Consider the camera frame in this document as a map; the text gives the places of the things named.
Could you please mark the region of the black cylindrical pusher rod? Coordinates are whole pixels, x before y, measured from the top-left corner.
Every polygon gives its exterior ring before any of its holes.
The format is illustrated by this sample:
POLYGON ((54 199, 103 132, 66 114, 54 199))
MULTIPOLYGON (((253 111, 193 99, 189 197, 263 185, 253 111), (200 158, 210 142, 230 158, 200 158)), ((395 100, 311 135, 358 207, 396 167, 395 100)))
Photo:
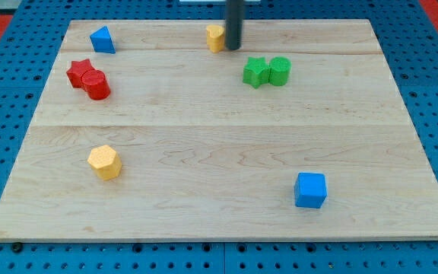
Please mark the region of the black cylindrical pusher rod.
POLYGON ((225 1, 225 46, 229 50, 241 47, 244 14, 243 0, 225 1))

